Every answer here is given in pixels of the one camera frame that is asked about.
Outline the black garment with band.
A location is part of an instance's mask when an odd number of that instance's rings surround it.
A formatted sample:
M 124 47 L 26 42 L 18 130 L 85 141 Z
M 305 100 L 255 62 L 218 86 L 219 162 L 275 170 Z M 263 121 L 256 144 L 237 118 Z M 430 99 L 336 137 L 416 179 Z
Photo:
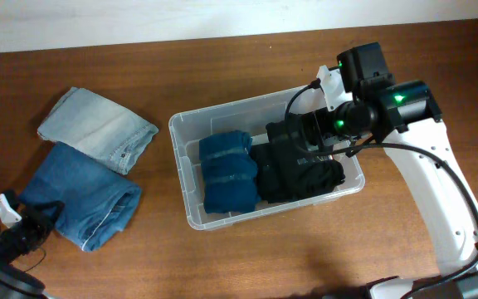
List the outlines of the black garment with band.
M 342 164 L 327 156 L 307 156 L 296 147 L 305 147 L 295 127 L 291 135 L 283 121 L 266 125 L 271 151 L 280 167 L 284 186 L 293 195 L 291 201 L 328 194 L 345 181 Z

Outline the medium blue jeans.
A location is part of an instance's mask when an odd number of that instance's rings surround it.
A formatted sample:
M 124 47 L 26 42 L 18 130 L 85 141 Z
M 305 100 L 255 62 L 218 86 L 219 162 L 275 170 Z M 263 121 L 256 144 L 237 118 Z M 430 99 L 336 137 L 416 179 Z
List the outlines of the medium blue jeans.
M 142 189 L 77 149 L 56 144 L 19 199 L 27 205 L 62 202 L 57 232 L 84 252 L 125 229 Z

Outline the dark blue garment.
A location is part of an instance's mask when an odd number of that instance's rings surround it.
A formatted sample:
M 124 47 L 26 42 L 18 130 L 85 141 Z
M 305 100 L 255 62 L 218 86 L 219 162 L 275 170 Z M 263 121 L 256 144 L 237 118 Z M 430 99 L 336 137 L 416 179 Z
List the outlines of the dark blue garment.
M 199 141 L 206 213 L 251 213 L 261 201 L 250 156 L 252 138 L 244 131 L 210 135 Z

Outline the light blue jeans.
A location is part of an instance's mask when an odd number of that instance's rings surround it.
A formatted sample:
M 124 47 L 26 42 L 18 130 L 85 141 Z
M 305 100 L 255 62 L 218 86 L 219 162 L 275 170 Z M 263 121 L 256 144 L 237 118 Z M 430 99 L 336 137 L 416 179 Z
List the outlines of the light blue jeans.
M 126 175 L 159 132 L 133 111 L 85 88 L 72 87 L 37 129 L 43 140 L 79 150 Z

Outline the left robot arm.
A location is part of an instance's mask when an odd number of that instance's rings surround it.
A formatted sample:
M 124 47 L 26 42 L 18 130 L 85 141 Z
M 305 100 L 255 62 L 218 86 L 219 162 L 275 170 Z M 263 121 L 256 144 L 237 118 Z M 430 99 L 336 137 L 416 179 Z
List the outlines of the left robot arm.
M 41 249 L 65 205 L 21 203 L 9 189 L 0 194 L 0 298 L 49 298 L 43 282 L 12 265 L 18 257 Z

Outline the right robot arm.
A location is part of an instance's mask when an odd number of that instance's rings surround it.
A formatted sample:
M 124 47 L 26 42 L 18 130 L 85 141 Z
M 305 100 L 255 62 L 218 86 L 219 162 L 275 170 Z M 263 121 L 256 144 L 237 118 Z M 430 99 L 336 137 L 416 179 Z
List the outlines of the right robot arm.
M 376 42 L 340 53 L 310 83 L 326 106 L 302 118 L 312 157 L 380 148 L 396 165 L 427 226 L 436 277 L 388 277 L 362 298 L 478 298 L 478 202 L 453 154 L 446 125 L 422 81 L 398 83 Z

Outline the clear plastic storage bin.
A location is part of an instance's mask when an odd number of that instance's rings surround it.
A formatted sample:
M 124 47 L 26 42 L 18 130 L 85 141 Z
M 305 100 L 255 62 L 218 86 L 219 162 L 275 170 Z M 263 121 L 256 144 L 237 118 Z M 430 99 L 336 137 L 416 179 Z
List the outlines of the clear plastic storage bin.
M 322 90 L 296 87 L 174 115 L 169 130 L 190 225 L 217 229 L 360 191 L 356 157 L 297 150 L 316 146 L 299 118 L 325 106 Z

